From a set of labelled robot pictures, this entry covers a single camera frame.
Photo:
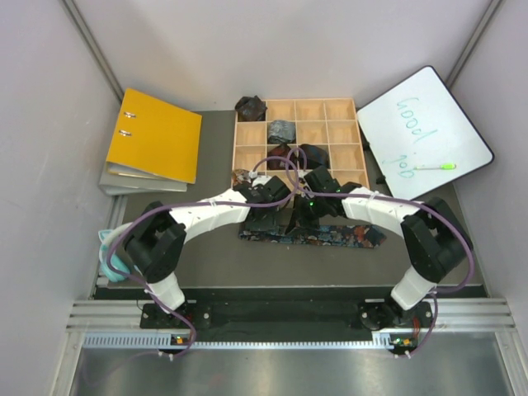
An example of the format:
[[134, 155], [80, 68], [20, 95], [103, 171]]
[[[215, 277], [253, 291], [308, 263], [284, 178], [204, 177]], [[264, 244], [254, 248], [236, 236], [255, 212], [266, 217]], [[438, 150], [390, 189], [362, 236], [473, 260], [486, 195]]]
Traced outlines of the navy floral long tie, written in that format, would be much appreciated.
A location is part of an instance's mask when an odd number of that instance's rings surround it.
[[287, 233], [285, 226], [268, 230], [251, 230], [241, 226], [238, 237], [242, 240], [288, 245], [314, 245], [342, 248], [377, 248], [386, 235], [373, 225], [319, 225], [314, 229], [294, 229]]

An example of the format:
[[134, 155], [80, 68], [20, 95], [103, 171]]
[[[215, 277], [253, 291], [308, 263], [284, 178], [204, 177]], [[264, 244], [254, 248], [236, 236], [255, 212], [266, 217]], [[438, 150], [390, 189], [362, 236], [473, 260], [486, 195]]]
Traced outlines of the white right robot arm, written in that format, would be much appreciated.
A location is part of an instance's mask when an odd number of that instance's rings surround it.
[[405, 242], [411, 266], [384, 307], [385, 317], [394, 326], [411, 321], [415, 306], [463, 260], [469, 264], [464, 279], [439, 291], [454, 293], [473, 277], [473, 244], [444, 200], [423, 203], [386, 196], [354, 182], [342, 186], [323, 166], [306, 172], [303, 179], [308, 188], [295, 204], [301, 219], [331, 215], [365, 221], [397, 234]]

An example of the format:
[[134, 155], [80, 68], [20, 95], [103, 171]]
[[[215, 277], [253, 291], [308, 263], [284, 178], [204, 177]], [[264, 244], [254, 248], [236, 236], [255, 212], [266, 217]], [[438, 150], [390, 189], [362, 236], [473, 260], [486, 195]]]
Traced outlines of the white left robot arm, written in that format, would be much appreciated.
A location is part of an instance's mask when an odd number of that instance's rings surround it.
[[158, 316], [165, 324], [178, 327], [187, 316], [185, 295], [175, 274], [184, 245], [225, 225], [270, 217], [289, 201], [290, 193], [279, 177], [263, 177], [253, 186], [239, 184], [193, 206], [160, 210], [128, 232], [123, 248], [147, 291], [162, 303]]

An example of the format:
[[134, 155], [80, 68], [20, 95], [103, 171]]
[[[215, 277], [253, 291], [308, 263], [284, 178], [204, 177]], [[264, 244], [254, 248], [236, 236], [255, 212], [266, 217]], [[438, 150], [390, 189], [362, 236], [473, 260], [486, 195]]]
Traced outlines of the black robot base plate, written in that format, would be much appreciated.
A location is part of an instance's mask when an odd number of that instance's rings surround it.
[[391, 317], [382, 310], [380, 302], [367, 303], [354, 300], [253, 300], [253, 301], [195, 301], [176, 309], [177, 318], [165, 313], [156, 304], [143, 307], [142, 329], [184, 329], [189, 321], [206, 337], [225, 337], [231, 334], [255, 337], [257, 335], [298, 335], [301, 332], [323, 332], [350, 335], [353, 332], [402, 328], [412, 331], [418, 326], [429, 327], [432, 309], [422, 302], [411, 313]]

